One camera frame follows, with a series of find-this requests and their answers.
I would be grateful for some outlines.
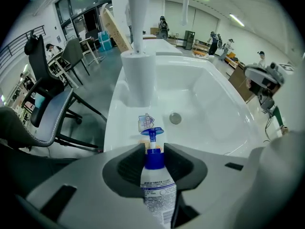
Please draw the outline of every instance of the barcode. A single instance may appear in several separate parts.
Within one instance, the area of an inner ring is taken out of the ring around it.
[[[163,213],[163,223],[169,223],[172,221],[172,216],[173,216],[173,210],[167,211]]]

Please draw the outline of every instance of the roller blind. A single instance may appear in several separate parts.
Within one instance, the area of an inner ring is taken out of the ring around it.
[[[168,22],[169,33],[179,33],[179,38],[184,38],[185,31],[195,32],[195,39],[206,42],[210,32],[216,30],[218,19],[202,10],[188,7],[187,25],[181,25],[182,4],[165,1],[165,19]]]

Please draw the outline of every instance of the sink basin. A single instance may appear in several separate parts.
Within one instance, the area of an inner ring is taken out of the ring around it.
[[[138,143],[139,116],[148,113],[164,129],[160,143],[176,143],[216,154],[247,157],[262,145],[262,137],[247,105],[215,67],[206,60],[157,56],[157,89],[149,108],[129,101],[122,68],[109,109],[104,150]],[[170,121],[178,113],[181,122]]]

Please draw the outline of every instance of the black cap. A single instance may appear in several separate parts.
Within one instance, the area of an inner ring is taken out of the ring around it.
[[[50,44],[50,43],[48,43],[48,44],[46,45],[46,49],[49,50],[50,46],[53,46],[53,45]]]

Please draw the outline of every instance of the floor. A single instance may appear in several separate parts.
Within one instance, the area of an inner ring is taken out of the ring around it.
[[[183,52],[184,56],[193,57],[192,51],[184,50],[181,47],[179,47],[179,50]],[[107,117],[112,94],[122,68],[122,62],[120,58],[120,51],[117,47],[106,52],[98,52],[98,54],[106,57],[99,64],[93,62],[88,66],[90,76],[85,72],[81,64],[75,67],[77,75],[84,84],[83,86],[79,84],[73,74],[71,77],[80,86],[75,90],[76,94],[78,94],[81,98]],[[90,62],[91,60],[92,56],[87,54],[86,61]],[[218,57],[216,57],[214,65],[224,77],[229,79],[227,72],[232,73],[233,69],[228,64],[221,62],[218,60]],[[261,130],[262,139],[267,140],[265,125],[268,120],[268,116],[262,113],[262,109],[259,105],[257,97],[253,98],[247,105],[255,121],[257,122],[259,129]],[[104,133],[106,128],[106,123],[103,121],[103,119],[90,109],[86,108],[84,105],[77,102],[75,102],[70,109],[82,115],[83,122],[81,125],[78,125],[76,124],[75,120],[65,118],[61,133],[72,138],[103,147]],[[276,128],[276,125],[271,125],[268,128],[270,138],[277,136]],[[48,149],[44,147],[32,147],[30,153],[33,155],[49,156],[52,158],[81,158],[92,155],[92,152],[90,151],[69,146],[61,146],[57,143],[53,143]]]

